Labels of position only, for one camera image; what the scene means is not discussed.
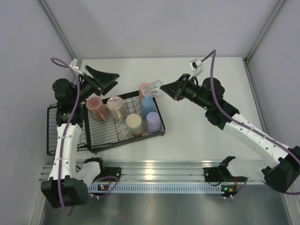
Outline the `clear glass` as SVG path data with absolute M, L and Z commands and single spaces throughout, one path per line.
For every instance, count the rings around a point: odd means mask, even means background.
M 163 83 L 159 80 L 147 84 L 142 88 L 142 93 L 145 97 L 158 98 L 162 97 L 164 92 L 161 90 Z

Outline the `pale pink iridescent mug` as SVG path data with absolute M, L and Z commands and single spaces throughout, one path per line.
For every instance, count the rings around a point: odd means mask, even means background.
M 127 110 L 121 97 L 114 96 L 109 98 L 106 105 L 115 120 L 119 122 L 124 121 L 127 115 Z

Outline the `pink ghost pattern mug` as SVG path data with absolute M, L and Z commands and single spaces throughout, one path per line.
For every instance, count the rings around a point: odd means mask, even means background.
M 107 122 L 107 109 L 99 96 L 90 97 L 86 102 L 86 108 L 98 120 Z

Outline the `blue plastic tumbler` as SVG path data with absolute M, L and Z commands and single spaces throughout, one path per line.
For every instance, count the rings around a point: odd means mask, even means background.
M 155 103 L 153 98 L 144 97 L 141 100 L 141 117 L 146 120 L 147 114 L 155 111 Z

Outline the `salmon pink plastic tumbler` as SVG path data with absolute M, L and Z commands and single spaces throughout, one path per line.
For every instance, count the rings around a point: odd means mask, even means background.
M 142 99 L 144 98 L 143 88 L 147 85 L 148 85 L 148 83 L 144 82 L 144 83 L 140 84 L 140 86 L 139 86 L 139 102 L 141 102 Z

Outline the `purple plastic tumbler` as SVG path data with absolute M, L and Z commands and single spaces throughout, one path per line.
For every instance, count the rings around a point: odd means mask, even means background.
M 146 117 L 146 130 L 148 133 L 159 132 L 162 128 L 161 119 L 157 112 L 150 112 Z

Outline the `cream seashell mug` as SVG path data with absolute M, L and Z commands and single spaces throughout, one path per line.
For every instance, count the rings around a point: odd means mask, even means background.
M 121 140 L 128 140 L 142 137 L 145 134 L 145 128 L 140 115 L 130 114 L 126 118 L 127 128 L 121 131 Z

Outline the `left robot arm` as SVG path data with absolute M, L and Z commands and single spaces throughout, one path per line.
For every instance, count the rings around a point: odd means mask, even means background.
M 94 93 L 107 94 L 117 85 L 119 74 L 85 68 L 89 75 L 80 75 L 77 84 L 61 78 L 52 85 L 57 100 L 57 146 L 52 170 L 48 180 L 41 183 L 41 191 L 54 208 L 85 204 L 88 187 L 94 180 L 101 181 L 107 175 L 99 157 L 85 160 L 82 168 L 76 170 L 77 146 L 84 124 L 81 103 Z

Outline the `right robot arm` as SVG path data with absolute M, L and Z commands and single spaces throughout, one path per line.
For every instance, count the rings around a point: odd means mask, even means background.
M 270 188 L 286 193 L 300 174 L 300 148 L 290 148 L 272 139 L 249 122 L 234 106 L 223 99 L 224 87 L 216 78 L 204 79 L 202 85 L 189 74 L 162 85 L 161 90 L 176 101 L 188 99 L 205 109 L 205 117 L 214 126 L 248 146 L 261 160 L 226 157 L 217 172 L 223 181 L 234 177 L 261 180 Z

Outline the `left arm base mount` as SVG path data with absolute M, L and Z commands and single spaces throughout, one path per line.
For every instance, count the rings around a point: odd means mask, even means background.
M 121 167 L 105 166 L 103 159 L 100 157 L 86 159 L 83 165 L 87 167 L 88 175 L 92 176 L 93 181 L 108 176 L 114 176 L 118 180 L 121 177 Z

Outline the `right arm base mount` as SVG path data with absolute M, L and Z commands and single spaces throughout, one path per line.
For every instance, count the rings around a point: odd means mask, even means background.
M 217 184 L 213 186 L 217 186 L 222 182 L 234 181 L 233 176 L 230 174 L 229 170 L 227 169 L 227 166 L 233 159 L 235 159 L 235 157 L 228 156 L 216 167 L 205 167 L 203 169 L 205 182 L 207 183 L 216 182 Z

